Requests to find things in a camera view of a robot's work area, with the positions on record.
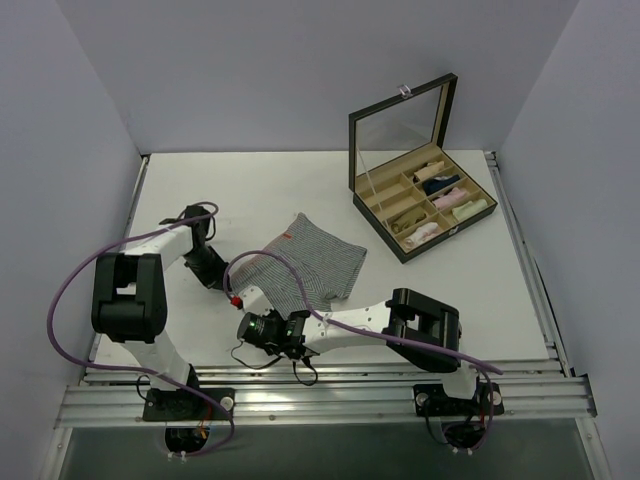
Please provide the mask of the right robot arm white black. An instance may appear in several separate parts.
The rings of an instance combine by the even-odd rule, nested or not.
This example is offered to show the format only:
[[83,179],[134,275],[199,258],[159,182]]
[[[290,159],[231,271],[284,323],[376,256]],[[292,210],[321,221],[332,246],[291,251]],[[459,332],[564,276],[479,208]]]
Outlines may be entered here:
[[288,316],[257,287],[233,302],[244,308],[238,340],[269,356],[307,362],[338,349],[385,346],[413,366],[439,374],[453,411],[467,412],[480,400],[477,371],[487,372],[489,365],[462,352],[459,311],[416,291],[398,288],[390,299],[359,309]]

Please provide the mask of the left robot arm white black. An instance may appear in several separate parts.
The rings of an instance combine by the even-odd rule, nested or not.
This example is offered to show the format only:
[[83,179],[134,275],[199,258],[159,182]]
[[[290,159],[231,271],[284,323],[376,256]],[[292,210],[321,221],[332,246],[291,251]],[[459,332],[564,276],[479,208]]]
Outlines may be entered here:
[[194,417],[202,405],[194,368],[166,332],[168,303],[164,272],[176,261],[202,286],[222,290],[228,263],[209,245],[216,232],[212,202],[185,207],[161,222],[157,234],[121,252],[99,255],[95,264],[91,322],[94,331],[121,345],[166,396],[179,419]]

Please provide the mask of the grey striped underwear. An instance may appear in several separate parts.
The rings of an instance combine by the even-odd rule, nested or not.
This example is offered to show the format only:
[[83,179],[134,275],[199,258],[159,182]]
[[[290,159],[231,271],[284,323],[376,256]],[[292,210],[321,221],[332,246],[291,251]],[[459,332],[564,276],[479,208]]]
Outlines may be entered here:
[[289,267],[313,309],[329,311],[334,300],[350,296],[367,255],[365,248],[322,230],[303,213],[263,250],[231,275],[231,287],[236,292],[259,288],[284,317],[306,308]]

